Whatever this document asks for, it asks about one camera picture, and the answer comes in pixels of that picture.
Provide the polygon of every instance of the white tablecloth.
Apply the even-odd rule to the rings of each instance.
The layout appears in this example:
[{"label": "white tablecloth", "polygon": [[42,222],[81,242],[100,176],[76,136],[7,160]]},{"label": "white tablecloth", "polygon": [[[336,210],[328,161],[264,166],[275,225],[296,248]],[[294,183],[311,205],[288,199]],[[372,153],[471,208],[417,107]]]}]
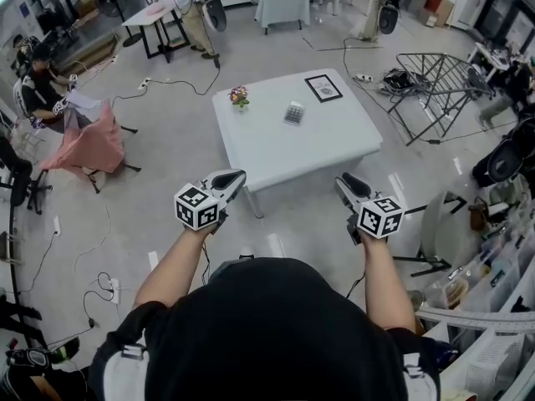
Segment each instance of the white tablecloth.
[{"label": "white tablecloth", "polygon": [[303,21],[310,24],[310,7],[308,0],[251,0],[258,3],[255,19],[262,28],[272,23]]}]

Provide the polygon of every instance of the calculator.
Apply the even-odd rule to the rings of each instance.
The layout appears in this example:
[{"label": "calculator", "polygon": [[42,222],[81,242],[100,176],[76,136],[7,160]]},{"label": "calculator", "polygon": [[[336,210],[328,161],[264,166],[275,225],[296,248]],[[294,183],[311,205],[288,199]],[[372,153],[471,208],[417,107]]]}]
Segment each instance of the calculator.
[{"label": "calculator", "polygon": [[292,101],[286,110],[284,121],[289,124],[299,125],[304,115],[304,104],[298,101]]}]

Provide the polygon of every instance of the pink cloth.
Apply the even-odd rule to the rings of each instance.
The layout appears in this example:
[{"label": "pink cloth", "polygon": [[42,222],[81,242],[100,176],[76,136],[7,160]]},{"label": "pink cloth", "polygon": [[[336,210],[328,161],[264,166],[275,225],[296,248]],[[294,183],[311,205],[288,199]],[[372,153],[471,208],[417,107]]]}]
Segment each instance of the pink cloth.
[{"label": "pink cloth", "polygon": [[58,151],[41,162],[42,170],[68,170],[84,177],[83,168],[114,172],[125,158],[120,127],[106,100],[99,119],[80,129],[75,117],[76,109],[65,111],[65,134]]}]

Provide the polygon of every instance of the bag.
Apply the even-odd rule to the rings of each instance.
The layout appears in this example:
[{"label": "bag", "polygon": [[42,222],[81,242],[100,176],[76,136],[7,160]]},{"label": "bag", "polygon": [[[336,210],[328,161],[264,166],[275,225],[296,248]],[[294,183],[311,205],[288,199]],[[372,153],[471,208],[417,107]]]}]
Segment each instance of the bag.
[{"label": "bag", "polygon": [[481,198],[474,200],[474,205],[469,206],[470,211],[470,228],[473,231],[483,231],[488,221],[488,204]]}]

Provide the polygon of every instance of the fan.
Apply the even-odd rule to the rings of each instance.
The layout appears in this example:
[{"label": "fan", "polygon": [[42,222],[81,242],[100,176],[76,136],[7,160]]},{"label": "fan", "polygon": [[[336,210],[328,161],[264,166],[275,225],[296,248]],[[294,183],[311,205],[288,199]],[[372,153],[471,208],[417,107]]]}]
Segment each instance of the fan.
[{"label": "fan", "polygon": [[[97,8],[101,13],[110,18],[120,17],[123,22],[125,21],[125,15],[123,11],[128,5],[128,0],[96,0]],[[123,43],[125,48],[138,43],[141,40],[141,34],[134,34],[130,32],[130,29],[126,27],[129,37]]]}]

